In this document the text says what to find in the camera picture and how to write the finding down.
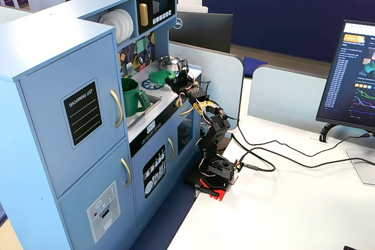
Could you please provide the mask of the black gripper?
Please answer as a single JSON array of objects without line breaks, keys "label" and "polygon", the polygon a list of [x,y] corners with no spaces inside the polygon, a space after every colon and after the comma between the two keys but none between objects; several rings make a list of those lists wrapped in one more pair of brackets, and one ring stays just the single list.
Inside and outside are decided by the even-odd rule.
[{"label": "black gripper", "polygon": [[190,75],[189,65],[186,59],[181,60],[178,63],[178,71],[168,71],[168,78],[165,79],[165,83],[170,86],[171,90],[175,93],[185,93],[187,90],[192,88],[195,82],[193,75]]}]

